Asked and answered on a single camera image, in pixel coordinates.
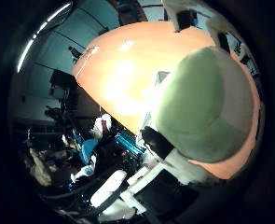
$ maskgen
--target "dark background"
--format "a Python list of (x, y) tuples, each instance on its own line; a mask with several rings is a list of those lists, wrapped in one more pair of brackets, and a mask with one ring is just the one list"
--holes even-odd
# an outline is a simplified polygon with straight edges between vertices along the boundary
[[(28, 38), (64, 2), (0, 1), (0, 223), (63, 223), (20, 178), (8, 141), (7, 93)], [(275, 1), (207, 2), (233, 22), (253, 51), (267, 106), (264, 143), (248, 182), (207, 223), (275, 223)]]

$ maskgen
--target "green pad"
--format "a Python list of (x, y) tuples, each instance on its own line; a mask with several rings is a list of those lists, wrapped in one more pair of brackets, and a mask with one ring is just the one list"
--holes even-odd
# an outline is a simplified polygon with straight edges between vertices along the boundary
[(246, 137), (220, 117), (226, 93), (221, 72), (214, 52), (200, 49), (185, 57), (162, 84), (153, 111), (155, 125), (190, 159), (224, 160)]

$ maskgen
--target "ceiling light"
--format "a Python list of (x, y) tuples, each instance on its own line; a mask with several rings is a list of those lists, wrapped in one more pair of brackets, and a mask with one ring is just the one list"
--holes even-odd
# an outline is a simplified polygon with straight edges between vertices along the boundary
[(20, 69), (21, 69), (21, 67), (22, 67), (22, 64), (23, 64), (23, 61), (24, 61), (24, 59), (25, 59), (25, 56), (26, 56), (26, 54), (27, 54), (29, 48), (32, 46), (33, 43), (34, 43), (34, 41), (33, 41), (33, 39), (31, 39), (31, 40), (28, 42), (28, 44), (27, 44), (27, 46), (26, 46), (24, 52), (22, 53), (22, 55), (21, 55), (21, 57), (20, 57), (20, 60), (19, 60), (19, 63), (18, 63), (18, 66), (17, 66), (17, 72), (18, 72), (18, 73), (19, 73), (19, 71), (20, 71)]
[(61, 11), (63, 11), (65, 8), (67, 8), (70, 5), (71, 5), (71, 3), (68, 3), (65, 6), (61, 7), (60, 9), (58, 9), (51, 16), (48, 17), (47, 21), (51, 21), (54, 17), (56, 17), (58, 14), (60, 14)]

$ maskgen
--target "blue object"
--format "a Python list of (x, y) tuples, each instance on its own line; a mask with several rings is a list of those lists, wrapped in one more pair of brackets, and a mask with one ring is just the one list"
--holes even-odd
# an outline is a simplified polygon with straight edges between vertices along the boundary
[(136, 156), (140, 156), (145, 152), (144, 148), (138, 147), (135, 143), (135, 139), (129, 135), (126, 131), (122, 131), (116, 138), (116, 142), (121, 144), (129, 152)]
[(79, 152), (79, 157), (86, 165), (89, 164), (92, 151), (97, 145), (98, 145), (97, 139), (89, 139), (82, 143), (82, 147)]
[(75, 138), (76, 143), (82, 146), (83, 138), (81, 137), (80, 133), (77, 133), (75, 129), (73, 129), (73, 136)]

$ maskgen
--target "orange panel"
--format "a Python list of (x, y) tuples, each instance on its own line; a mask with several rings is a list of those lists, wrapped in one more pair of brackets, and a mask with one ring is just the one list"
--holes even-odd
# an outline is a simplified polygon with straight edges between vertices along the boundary
[[(131, 47), (120, 50), (126, 41)], [(105, 111), (137, 134), (158, 71), (171, 72), (191, 51), (213, 45), (197, 28), (175, 33), (167, 21), (138, 22), (95, 38), (88, 49), (98, 50), (86, 51), (73, 75)]]

